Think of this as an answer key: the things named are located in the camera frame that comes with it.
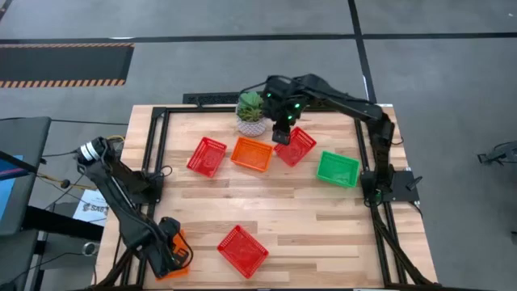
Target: black cable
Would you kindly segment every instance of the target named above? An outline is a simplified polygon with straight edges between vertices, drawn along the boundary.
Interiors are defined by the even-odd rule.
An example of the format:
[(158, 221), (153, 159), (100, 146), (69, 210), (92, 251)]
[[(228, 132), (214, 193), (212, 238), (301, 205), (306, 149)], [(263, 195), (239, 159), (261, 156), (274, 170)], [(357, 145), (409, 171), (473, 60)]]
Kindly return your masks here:
[(103, 220), (106, 220), (106, 219), (107, 219), (107, 217), (105, 217), (105, 218), (99, 218), (99, 219), (94, 219), (94, 220), (92, 220), (92, 221), (87, 221), (87, 222), (88, 222), (88, 223), (91, 223), (91, 222), (103, 221)]
[[(39, 176), (37, 176), (37, 177), (38, 177), (38, 179), (40, 179), (43, 183), (46, 183), (46, 184), (48, 184), (48, 185), (50, 185), (50, 186), (54, 187), (55, 189), (59, 190), (59, 191), (60, 191), (60, 192), (62, 192), (62, 193), (64, 193), (64, 192), (65, 192), (63, 189), (59, 188), (58, 186), (54, 185), (53, 183), (47, 182), (47, 181), (45, 181), (45, 180), (41, 179), (41, 177), (39, 177)], [(72, 195), (72, 194), (70, 194), (70, 193), (66, 193), (66, 195), (68, 195), (68, 196), (72, 196), (73, 198), (75, 198), (75, 199), (77, 199), (77, 200), (79, 200), (79, 201), (81, 201), (81, 202), (84, 202), (84, 203), (86, 203), (86, 204), (90, 204), (90, 205), (93, 205), (93, 206), (98, 206), (98, 205), (91, 204), (90, 202), (86, 202), (86, 201), (84, 201), (83, 199), (81, 199), (81, 198), (79, 198), (79, 197), (77, 197), (77, 196), (75, 196), (75, 195)]]
[(54, 260), (56, 260), (56, 259), (61, 258), (63, 255), (83, 255), (83, 254), (71, 253), (71, 252), (66, 252), (66, 253), (60, 254), (60, 255), (58, 255), (58, 256), (56, 256), (56, 257), (52, 258), (52, 259), (46, 260), (46, 261), (44, 261), (43, 263), (37, 264), (36, 266), (34, 266), (34, 267), (30, 267), (30, 268), (28, 268), (27, 270), (25, 270), (25, 271), (21, 272), (21, 273), (20, 273), (20, 274), (18, 274), (18, 275), (17, 275), (13, 280), (9, 281), (9, 283), (7, 283), (7, 285), (8, 285), (8, 284), (13, 283), (16, 279), (18, 279), (20, 276), (22, 276), (22, 275), (23, 275), (23, 274), (25, 274), (26, 272), (31, 271), (33, 268), (37, 268), (37, 267), (39, 267), (39, 266), (41, 266), (41, 265), (43, 265), (43, 264), (50, 263), (50, 262), (52, 262), (52, 261), (54, 261)]
[(24, 119), (26, 117), (9, 117), (9, 118), (2, 118), (0, 119), (0, 121), (4, 121), (4, 120), (17, 120), (17, 119)]
[(262, 85), (264, 85), (264, 84), (266, 84), (266, 83), (267, 83), (267, 80), (266, 80), (266, 81), (264, 81), (264, 82), (260, 82), (259, 84), (256, 84), (256, 85), (253, 85), (253, 86), (249, 86), (249, 87), (247, 87), (247, 88), (242, 89), (242, 90), (239, 92), (238, 96), (237, 96), (237, 97), (238, 97), (239, 102), (243, 102), (243, 103), (245, 103), (247, 106), (251, 106), (251, 104), (247, 103), (244, 99), (241, 99), (241, 95), (242, 95), (242, 93), (244, 93), (244, 92), (248, 91), (249, 89), (253, 89), (253, 88), (256, 88), (256, 87), (258, 87), (258, 86), (262, 86)]
[(512, 143), (512, 142), (513, 142), (513, 141), (507, 141), (507, 142), (500, 143), (500, 144), (498, 144), (498, 145), (496, 145), (496, 146), (494, 147), (494, 150), (495, 150), (495, 149), (497, 149), (499, 146), (504, 146), (504, 145), (507, 145), (507, 144)]
[(52, 121), (54, 121), (54, 122), (80, 123), (80, 124), (128, 125), (128, 124), (125, 124), (125, 123), (118, 123), (118, 122), (101, 122), (101, 121), (55, 120), (55, 119), (52, 119)]
[(75, 154), (75, 153), (77, 153), (77, 152), (75, 150), (72, 150), (71, 152), (62, 153), (62, 154), (44, 154), (41, 157), (42, 158), (60, 157), (60, 156), (69, 155), (69, 154)]
[[(81, 180), (83, 176), (84, 176), (84, 174), (82, 174), (82, 175), (79, 177), (79, 179), (77, 179), (77, 181), (75, 181), (74, 185), (76, 185), (77, 183), (79, 183), (79, 180)], [(59, 196), (57, 199), (55, 199), (55, 201), (53, 201), (51, 204), (49, 204), (49, 205), (48, 205), (47, 207), (45, 207), (44, 209), (46, 210), (48, 207), (50, 207), (50, 206), (52, 206), (52, 205), (56, 204), (56, 202), (58, 202), (61, 198), (63, 198), (63, 196), (67, 195), (67, 194), (68, 194), (68, 192), (69, 192), (72, 188), (74, 188), (74, 187), (70, 187), (70, 188), (68, 188), (66, 191), (64, 191), (64, 192), (63, 192), (63, 194), (62, 194), (61, 196)]]
[[(0, 121), (3, 121), (3, 120), (18, 120), (18, 119), (26, 119), (26, 118), (30, 118), (30, 117), (9, 117), (9, 118), (2, 118), (2, 119), (0, 119)], [(54, 121), (54, 122), (79, 123), (79, 124), (128, 125), (126, 123), (118, 123), (118, 122), (83, 121), (83, 120), (55, 120), (55, 119), (51, 119), (51, 121)]]
[(404, 143), (404, 137), (401, 137), (401, 141), (399, 141), (399, 142), (392, 142), (391, 144), (394, 145), (394, 146), (399, 146), (399, 145), (401, 145), (403, 143)]
[(414, 201), (408, 201), (407, 203), (411, 204), (415, 209), (417, 209), (418, 213), (420, 213), (420, 216), (423, 218), (422, 210), (414, 203)]
[[(162, 172), (163, 169), (166, 169), (166, 168), (170, 169), (170, 172), (167, 175), (163, 174), (163, 172)], [(171, 166), (163, 166), (162, 169), (160, 170), (160, 172), (163, 174), (163, 177), (167, 177), (168, 175), (172, 174), (172, 167)]]
[(366, 197), (364, 197), (364, 199), (363, 199), (364, 206), (366, 206), (368, 208), (371, 208), (373, 206), (375, 206), (376, 208), (379, 207), (382, 204), (382, 200), (383, 200), (382, 192), (377, 191), (377, 194), (375, 195), (375, 197), (377, 198), (377, 201), (374, 205), (372, 205), (372, 203)]
[(190, 252), (191, 254), (191, 258), (188, 260), (188, 263), (185, 265), (185, 266), (182, 266), (180, 268), (180, 270), (183, 270), (184, 268), (187, 268), (191, 263), (192, 263), (192, 260), (194, 259), (194, 251), (192, 250), (191, 246), (187, 243), (187, 241), (185, 240), (185, 238), (182, 236), (181, 234), (181, 230), (178, 230), (178, 228), (172, 224), (172, 227), (174, 227), (174, 229), (176, 230), (176, 232), (178, 233), (179, 235), (179, 238), (181, 238), (181, 240), (183, 240), (183, 243), (185, 244), (185, 246), (187, 246), (188, 248), (188, 251)]
[(116, 244), (115, 255), (113, 256), (113, 266), (111, 268), (114, 268), (116, 265), (116, 257), (119, 254), (120, 249), (120, 241), (122, 241), (122, 237), (119, 235), (119, 242)]
[(97, 270), (95, 269), (95, 263), (94, 263), (94, 285), (97, 285)]

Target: orange basket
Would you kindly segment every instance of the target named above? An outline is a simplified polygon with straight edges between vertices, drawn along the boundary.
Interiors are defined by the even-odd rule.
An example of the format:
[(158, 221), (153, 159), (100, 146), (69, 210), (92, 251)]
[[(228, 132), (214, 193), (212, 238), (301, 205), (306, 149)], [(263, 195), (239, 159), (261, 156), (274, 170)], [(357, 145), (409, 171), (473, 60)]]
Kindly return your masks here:
[(269, 167), (272, 155), (273, 146), (249, 138), (239, 137), (230, 160), (239, 166), (264, 172)]

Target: black and orange striped mat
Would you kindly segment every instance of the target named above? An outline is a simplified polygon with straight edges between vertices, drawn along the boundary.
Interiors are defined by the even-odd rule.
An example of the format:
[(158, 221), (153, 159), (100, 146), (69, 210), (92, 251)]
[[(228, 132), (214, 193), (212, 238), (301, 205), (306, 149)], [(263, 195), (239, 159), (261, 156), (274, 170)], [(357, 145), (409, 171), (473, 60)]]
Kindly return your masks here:
[(122, 86), (135, 44), (0, 44), (0, 87)]

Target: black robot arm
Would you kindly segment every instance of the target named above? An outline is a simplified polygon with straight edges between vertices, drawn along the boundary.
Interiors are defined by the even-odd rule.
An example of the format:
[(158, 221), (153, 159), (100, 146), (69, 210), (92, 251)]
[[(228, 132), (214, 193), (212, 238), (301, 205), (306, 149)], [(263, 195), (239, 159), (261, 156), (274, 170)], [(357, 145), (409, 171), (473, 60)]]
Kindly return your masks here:
[(153, 202), (153, 192), (162, 190), (161, 173), (147, 175), (131, 171), (115, 155), (108, 140), (97, 137), (77, 150), (78, 171), (97, 186), (120, 223), (125, 246), (140, 258), (146, 258), (157, 278), (185, 268), (191, 256), (185, 250), (173, 253), (173, 237), (180, 224), (164, 217), (157, 225), (137, 211), (134, 202)]
[(363, 121), (368, 129), (376, 164), (373, 175), (368, 177), (368, 181), (364, 181), (366, 183), (362, 183), (365, 198), (375, 203), (378, 192), (392, 191), (394, 169), (389, 163), (389, 149), (395, 125), (380, 106), (337, 91), (314, 74), (292, 79), (270, 76), (262, 97), (264, 116), (276, 121), (273, 126), (273, 141), (285, 145), (289, 144), (290, 126), (296, 123), (296, 119), (300, 119), (301, 112), (308, 105), (322, 105)]

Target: cable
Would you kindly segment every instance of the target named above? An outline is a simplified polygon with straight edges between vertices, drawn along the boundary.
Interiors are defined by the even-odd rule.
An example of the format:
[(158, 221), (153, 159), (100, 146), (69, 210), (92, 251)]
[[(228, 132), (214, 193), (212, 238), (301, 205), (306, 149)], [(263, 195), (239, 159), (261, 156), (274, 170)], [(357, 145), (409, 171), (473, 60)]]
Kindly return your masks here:
[(420, 216), (423, 218), (422, 210), (416, 205), (415, 201), (407, 201), (407, 203), (411, 204), (415, 209), (417, 209), (418, 213), (420, 213)]
[[(375, 205), (375, 207), (379, 207), (382, 204), (382, 200), (383, 200), (382, 192), (377, 190), (377, 194), (375, 195), (375, 197), (377, 198), (377, 202), (374, 205)], [(368, 208), (371, 208), (373, 206), (370, 203), (370, 201), (368, 201), (368, 199), (366, 199), (366, 197), (364, 197), (364, 199), (363, 199), (363, 204), (364, 204), (364, 206), (366, 206)]]
[(391, 144), (394, 145), (394, 146), (399, 146), (399, 145), (401, 145), (403, 143), (404, 143), (404, 137), (401, 137), (401, 141), (399, 141), (399, 142), (392, 142)]
[(24, 118), (27, 118), (27, 117), (9, 117), (9, 118), (2, 118), (2, 119), (0, 119), (0, 121), (4, 121), (4, 120), (17, 120), (17, 119), (24, 119)]
[(117, 138), (121, 139), (122, 141), (126, 141), (126, 139), (121, 135), (112, 135), (112, 136), (106, 137), (107, 140), (113, 140), (113, 139), (117, 139)]
[(97, 270), (95, 269), (95, 263), (94, 263), (94, 285), (97, 285)]
[(80, 124), (105, 124), (105, 125), (128, 125), (125, 123), (117, 123), (117, 122), (100, 122), (100, 121), (82, 121), (82, 120), (55, 120), (54, 122), (69, 122), (69, 123), (80, 123)]
[(250, 107), (251, 107), (251, 104), (247, 103), (244, 99), (242, 99), (242, 98), (241, 98), (241, 95), (242, 95), (244, 92), (248, 91), (249, 89), (253, 89), (253, 88), (256, 88), (256, 87), (258, 87), (258, 86), (262, 86), (262, 85), (264, 85), (264, 84), (266, 84), (266, 83), (267, 83), (267, 80), (266, 80), (266, 81), (264, 81), (264, 82), (260, 82), (259, 84), (256, 84), (256, 85), (253, 85), (253, 86), (249, 86), (249, 87), (247, 87), (247, 88), (242, 89), (242, 90), (239, 92), (239, 95), (238, 95), (239, 102), (243, 102), (243, 103), (244, 103), (244, 104), (246, 104), (247, 106), (250, 106)]
[(106, 219), (107, 219), (107, 217), (105, 217), (105, 218), (99, 218), (99, 219), (94, 219), (94, 220), (92, 220), (92, 221), (87, 221), (87, 222), (88, 222), (88, 223), (91, 223), (91, 222), (103, 221), (103, 220), (106, 220)]
[[(0, 121), (3, 120), (18, 120), (18, 119), (26, 119), (31, 117), (9, 117), (9, 118), (2, 118)], [(82, 121), (82, 120), (55, 120), (51, 119), (51, 121), (54, 122), (68, 122), (68, 123), (80, 123), (80, 124), (106, 124), (106, 125), (128, 125), (125, 123), (118, 123), (118, 122), (102, 122), (102, 121)]]
[(54, 186), (55, 188), (58, 188), (58, 187), (57, 187), (56, 185), (52, 184), (52, 183), (49, 183), (49, 182), (47, 182), (47, 181), (44, 181), (43, 179), (47, 179), (47, 180), (49, 180), (49, 181), (59, 183), (59, 184), (60, 184), (60, 187), (61, 187), (62, 189), (66, 189), (66, 188), (68, 188), (68, 187), (74, 187), (74, 188), (82, 189), (82, 190), (97, 190), (97, 188), (95, 188), (95, 187), (86, 186), (86, 185), (79, 185), (79, 184), (77, 184), (77, 185), (71, 185), (71, 184), (70, 184), (70, 180), (68, 180), (68, 179), (59, 180), (58, 178), (55, 178), (55, 177), (52, 177), (52, 176), (49, 176), (49, 175), (46, 175), (46, 174), (42, 174), (42, 173), (38, 173), (38, 174), (37, 174), (37, 177), (38, 177), (41, 181), (43, 181), (43, 182), (45, 182), (45, 183), (47, 183), (47, 184), (49, 184), (49, 185), (52, 185), (52, 186)]
[[(82, 179), (82, 177), (84, 176), (84, 174), (81, 174), (81, 176), (79, 177), (79, 179), (77, 179), (77, 181), (75, 181), (74, 185), (77, 184), (79, 182), (80, 179)], [(44, 209), (46, 210), (48, 207), (56, 204), (56, 202), (58, 202), (61, 198), (63, 198), (64, 195), (68, 194), (68, 192), (72, 189), (73, 187), (70, 187), (68, 188), (66, 191), (63, 192), (63, 194), (61, 196), (59, 196), (57, 199), (55, 199), (51, 204), (49, 204), (47, 207), (45, 207)]]
[(111, 268), (114, 268), (116, 265), (116, 259), (120, 249), (120, 241), (122, 241), (122, 236), (119, 234), (119, 242), (116, 244), (115, 255), (113, 256), (113, 266)]
[(52, 261), (54, 261), (54, 260), (56, 260), (56, 259), (61, 258), (63, 255), (83, 255), (83, 254), (77, 254), (77, 253), (71, 253), (71, 252), (66, 252), (66, 253), (60, 254), (60, 255), (58, 255), (58, 256), (56, 256), (56, 257), (52, 258), (52, 259), (46, 260), (46, 261), (44, 261), (43, 263), (37, 264), (36, 266), (34, 266), (34, 267), (30, 267), (30, 268), (28, 268), (27, 270), (25, 270), (25, 271), (21, 272), (21, 273), (20, 273), (20, 274), (18, 274), (18, 275), (17, 275), (13, 280), (9, 281), (9, 283), (6, 283), (6, 285), (13, 283), (14, 281), (16, 281), (16, 279), (18, 279), (20, 276), (22, 276), (22, 275), (23, 275), (23, 274), (25, 274), (26, 272), (31, 271), (33, 268), (37, 268), (37, 267), (39, 267), (39, 266), (41, 266), (41, 265), (43, 265), (43, 264), (50, 263), (50, 262), (52, 262)]
[[(163, 172), (162, 172), (163, 169), (165, 169), (165, 168), (169, 168), (170, 169), (170, 172), (167, 175), (163, 174)], [(167, 177), (168, 175), (172, 174), (172, 167), (171, 166), (163, 166), (162, 169), (160, 170), (160, 173), (162, 173), (163, 177)]]
[(179, 235), (179, 238), (181, 238), (181, 240), (183, 240), (183, 243), (185, 244), (185, 246), (187, 246), (188, 251), (191, 254), (191, 258), (188, 260), (188, 263), (185, 266), (182, 266), (180, 268), (180, 270), (183, 270), (184, 268), (187, 268), (192, 263), (192, 260), (194, 259), (194, 251), (192, 250), (191, 246), (187, 243), (187, 241), (185, 240), (185, 238), (181, 234), (181, 230), (178, 230), (178, 228), (174, 225), (174, 223), (172, 224), (172, 227), (174, 227), (174, 229), (176, 230), (176, 232)]
[[(63, 189), (60, 189), (58, 186), (56, 186), (56, 185), (54, 185), (54, 184), (52, 184), (52, 183), (49, 183), (49, 182), (47, 182), (47, 181), (44, 181), (44, 180), (43, 180), (43, 179), (41, 179), (39, 176), (38, 176), (38, 179), (40, 179), (43, 183), (46, 183), (46, 184), (48, 184), (48, 185), (50, 185), (50, 186), (54, 187), (55, 189), (57, 189), (57, 190), (61, 191), (62, 193), (65, 193), (65, 192), (63, 191)], [(88, 202), (84, 201), (83, 199), (81, 199), (81, 198), (79, 198), (79, 197), (77, 197), (77, 196), (75, 196), (75, 195), (72, 195), (72, 194), (70, 194), (70, 193), (66, 193), (66, 195), (68, 195), (68, 196), (72, 196), (73, 198), (75, 198), (75, 199), (77, 199), (77, 200), (79, 200), (79, 201), (82, 201), (82, 202), (84, 202), (84, 203), (90, 204), (90, 203), (88, 203)]]
[(68, 155), (68, 154), (75, 154), (76, 151), (75, 150), (72, 150), (71, 152), (68, 152), (68, 153), (62, 153), (62, 154), (44, 154), (42, 155), (41, 157), (42, 158), (50, 158), (50, 157), (60, 157), (60, 156), (64, 156), (64, 155)]
[(513, 142), (513, 141), (507, 141), (507, 142), (500, 143), (500, 144), (498, 144), (498, 145), (496, 145), (496, 146), (494, 147), (494, 150), (495, 150), (495, 149), (497, 149), (499, 146), (504, 146), (504, 145), (507, 145), (507, 144), (512, 143), (512, 142)]

